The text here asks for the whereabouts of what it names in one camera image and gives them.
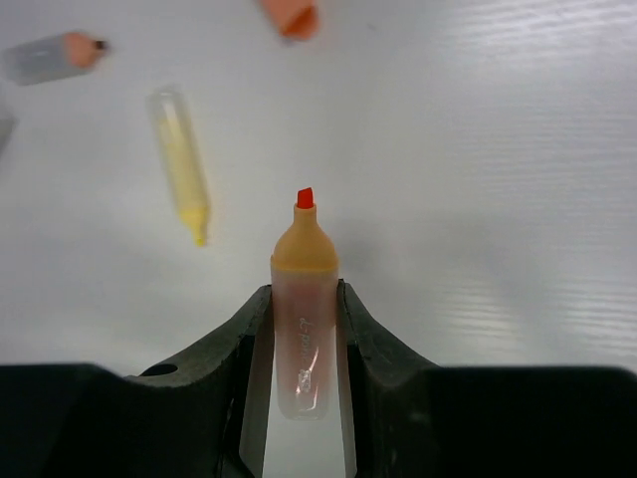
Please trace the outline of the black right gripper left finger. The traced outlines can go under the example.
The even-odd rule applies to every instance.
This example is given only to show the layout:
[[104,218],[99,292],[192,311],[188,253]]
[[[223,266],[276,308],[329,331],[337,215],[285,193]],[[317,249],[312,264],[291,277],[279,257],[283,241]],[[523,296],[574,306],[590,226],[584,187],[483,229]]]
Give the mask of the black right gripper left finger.
[[271,315],[259,288],[225,323],[139,375],[90,363],[1,369],[5,477],[252,477],[240,456],[257,337]]

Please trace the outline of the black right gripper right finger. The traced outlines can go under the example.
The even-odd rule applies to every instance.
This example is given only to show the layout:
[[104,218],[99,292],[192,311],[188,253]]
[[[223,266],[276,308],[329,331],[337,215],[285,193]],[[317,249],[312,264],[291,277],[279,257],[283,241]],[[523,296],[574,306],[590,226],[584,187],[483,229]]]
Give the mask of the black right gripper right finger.
[[349,477],[632,477],[636,376],[612,366],[441,366],[337,288]]

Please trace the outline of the yellow marker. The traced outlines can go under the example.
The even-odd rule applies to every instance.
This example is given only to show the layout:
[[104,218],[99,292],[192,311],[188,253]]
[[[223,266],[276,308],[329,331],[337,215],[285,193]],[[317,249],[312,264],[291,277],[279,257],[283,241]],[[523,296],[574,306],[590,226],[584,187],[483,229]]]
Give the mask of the yellow marker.
[[187,104],[177,88],[168,86],[152,92],[147,105],[173,204],[195,245],[203,247],[211,205]]

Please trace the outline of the pink marker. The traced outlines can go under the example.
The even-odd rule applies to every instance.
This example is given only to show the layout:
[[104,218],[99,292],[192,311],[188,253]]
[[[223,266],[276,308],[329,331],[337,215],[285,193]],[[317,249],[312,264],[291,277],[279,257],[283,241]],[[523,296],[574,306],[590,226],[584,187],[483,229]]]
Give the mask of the pink marker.
[[334,357],[339,261],[314,192],[298,191],[293,221],[271,256],[278,403],[289,419],[325,416]]

